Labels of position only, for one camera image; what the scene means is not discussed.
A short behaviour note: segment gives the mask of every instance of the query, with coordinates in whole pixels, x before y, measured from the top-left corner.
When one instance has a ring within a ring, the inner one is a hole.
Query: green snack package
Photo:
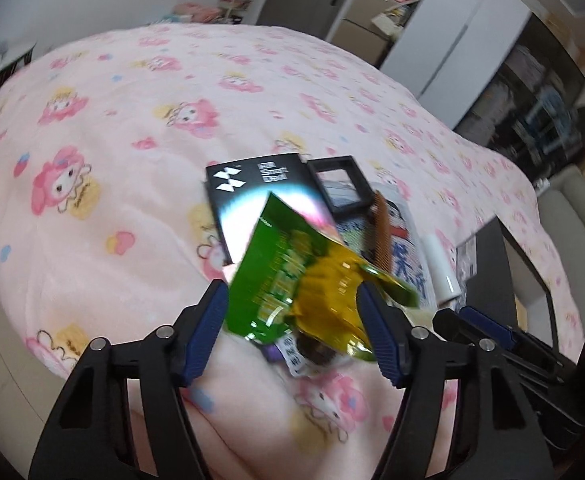
[[[364,279],[397,303],[418,306],[416,290],[323,236],[270,194],[230,285],[226,327],[261,344],[296,327],[337,351],[373,359],[356,308]]]

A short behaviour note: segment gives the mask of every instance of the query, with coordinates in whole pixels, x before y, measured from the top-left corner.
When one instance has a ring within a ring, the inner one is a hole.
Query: pink blanket
[[[352,154],[450,249],[495,214],[552,291],[560,348],[583,343],[526,178],[444,127],[401,85],[282,28],[160,25],[68,44],[0,91],[0,298],[67,376],[90,339],[142,338],[221,277],[204,167],[273,152]],[[219,478],[368,479],[402,393],[374,364],[295,380],[222,333],[184,395]],[[445,463],[446,389],[431,472]]]

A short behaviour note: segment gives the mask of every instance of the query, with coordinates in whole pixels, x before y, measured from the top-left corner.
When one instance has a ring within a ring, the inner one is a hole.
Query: tile floor
[[[0,305],[0,450],[24,478],[61,386],[28,353]]]

